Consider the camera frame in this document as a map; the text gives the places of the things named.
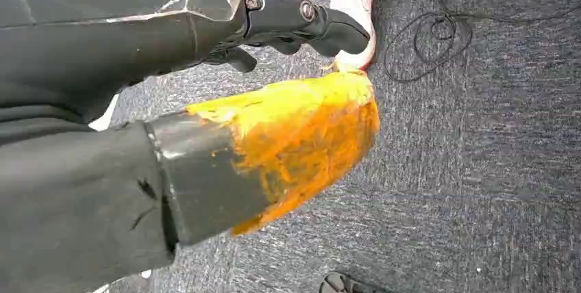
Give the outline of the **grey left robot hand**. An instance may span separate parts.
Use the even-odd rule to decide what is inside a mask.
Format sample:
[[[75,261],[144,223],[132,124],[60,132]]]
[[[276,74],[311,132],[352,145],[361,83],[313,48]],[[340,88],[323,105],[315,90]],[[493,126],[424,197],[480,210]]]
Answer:
[[[343,177],[378,132],[358,66],[94,130],[113,96],[244,49],[361,54],[371,28],[310,0],[1,0],[1,291],[90,292],[256,230]]]

